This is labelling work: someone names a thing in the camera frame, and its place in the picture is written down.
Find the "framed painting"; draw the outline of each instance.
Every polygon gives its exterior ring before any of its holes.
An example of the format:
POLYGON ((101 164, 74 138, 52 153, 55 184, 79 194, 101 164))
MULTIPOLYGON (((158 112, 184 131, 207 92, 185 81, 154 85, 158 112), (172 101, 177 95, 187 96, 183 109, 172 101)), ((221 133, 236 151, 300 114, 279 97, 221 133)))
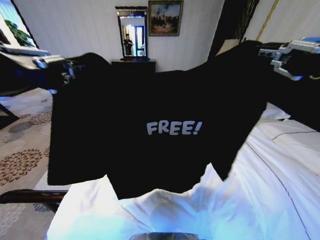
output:
POLYGON ((183 0, 149 1, 149 36, 179 36, 183 0))

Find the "carpet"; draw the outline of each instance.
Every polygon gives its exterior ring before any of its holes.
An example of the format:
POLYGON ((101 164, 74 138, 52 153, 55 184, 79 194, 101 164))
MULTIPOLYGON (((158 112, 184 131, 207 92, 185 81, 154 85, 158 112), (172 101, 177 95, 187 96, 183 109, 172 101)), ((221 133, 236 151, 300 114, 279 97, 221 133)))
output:
MULTIPOLYGON (((52 96, 36 88, 0 103, 20 118, 0 130, 0 194, 34 189, 48 170, 52 96)), ((0 204, 0 240, 44 240, 53 217, 40 203, 0 204)))

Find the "wall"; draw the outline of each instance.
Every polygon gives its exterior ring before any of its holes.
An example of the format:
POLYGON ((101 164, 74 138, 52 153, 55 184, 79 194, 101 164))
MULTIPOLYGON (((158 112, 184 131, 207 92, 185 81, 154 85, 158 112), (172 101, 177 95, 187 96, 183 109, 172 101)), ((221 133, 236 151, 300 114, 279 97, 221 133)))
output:
MULTIPOLYGON (((94 52, 122 57, 115 6, 148 6, 148 0, 14 0, 41 49, 65 57, 94 52)), ((148 37, 157 71, 188 70, 209 55, 224 0, 184 0, 180 36, 148 37)))
MULTIPOLYGON (((260 0, 245 37, 255 40, 275 0, 260 0)), ((261 42, 288 42, 320 36, 319 0, 280 0, 260 37, 261 42)))

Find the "white duvet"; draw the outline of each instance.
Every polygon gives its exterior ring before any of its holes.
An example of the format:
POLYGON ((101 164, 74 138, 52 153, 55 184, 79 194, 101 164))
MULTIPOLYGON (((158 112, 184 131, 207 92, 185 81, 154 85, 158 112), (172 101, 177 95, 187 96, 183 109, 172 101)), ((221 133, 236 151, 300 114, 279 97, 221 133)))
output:
POLYGON ((206 240, 317 240, 319 216, 319 176, 255 127, 224 182, 209 164, 200 183, 183 194, 155 189, 117 200, 107 176, 73 184, 47 238, 128 240, 138 233, 185 232, 206 240))

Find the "mirror frame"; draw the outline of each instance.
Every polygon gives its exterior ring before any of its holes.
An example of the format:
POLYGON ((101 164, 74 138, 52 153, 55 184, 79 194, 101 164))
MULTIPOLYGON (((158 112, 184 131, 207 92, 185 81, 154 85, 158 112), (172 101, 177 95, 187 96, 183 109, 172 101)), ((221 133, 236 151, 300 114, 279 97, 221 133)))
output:
POLYGON ((149 60, 149 58, 148 58, 148 25, 147 25, 148 7, 147 6, 116 6, 115 9, 116 9, 116 15, 118 18, 120 40, 121 40, 121 47, 122 47, 122 55, 123 55, 123 58, 121 58, 121 60, 132 60, 132 59, 149 60), (120 17, 122 16, 121 12, 127 12, 127 11, 143 12, 143 14, 144 14, 144 48, 145 48, 145 55, 144 56, 126 56, 125 55, 125 46, 124 46, 124 40, 122 37, 120 17))

